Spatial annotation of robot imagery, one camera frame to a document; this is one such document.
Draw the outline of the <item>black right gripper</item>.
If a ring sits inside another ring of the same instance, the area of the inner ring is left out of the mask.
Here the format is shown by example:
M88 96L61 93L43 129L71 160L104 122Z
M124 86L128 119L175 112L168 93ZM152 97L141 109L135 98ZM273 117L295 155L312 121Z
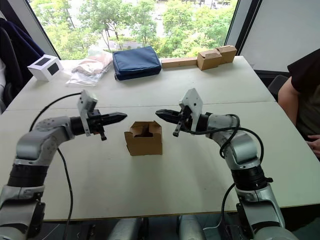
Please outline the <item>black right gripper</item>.
M175 124L175 130L173 132L174 137L178 137L180 131L190 133L191 127L186 126L186 123L189 122L189 118L191 117L192 110L189 106L185 106L180 113L175 110L170 109L160 109L155 112L155 114L161 118L162 120Z

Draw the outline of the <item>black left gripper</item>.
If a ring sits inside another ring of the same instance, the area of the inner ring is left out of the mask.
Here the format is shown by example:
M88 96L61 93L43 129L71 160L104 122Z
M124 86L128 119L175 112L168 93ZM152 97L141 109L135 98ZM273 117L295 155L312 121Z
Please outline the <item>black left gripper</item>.
M128 115L123 112L113 112L101 115L98 109L88 113L87 124L89 132L94 135L100 135L102 141L107 140L104 125L111 125L121 122Z

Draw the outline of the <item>person's hand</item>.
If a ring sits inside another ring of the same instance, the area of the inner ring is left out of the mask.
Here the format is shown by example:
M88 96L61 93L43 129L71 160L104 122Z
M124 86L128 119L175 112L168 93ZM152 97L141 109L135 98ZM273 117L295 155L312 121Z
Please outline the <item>person's hand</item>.
M308 135L308 141L307 144L313 151L320 151L320 135Z

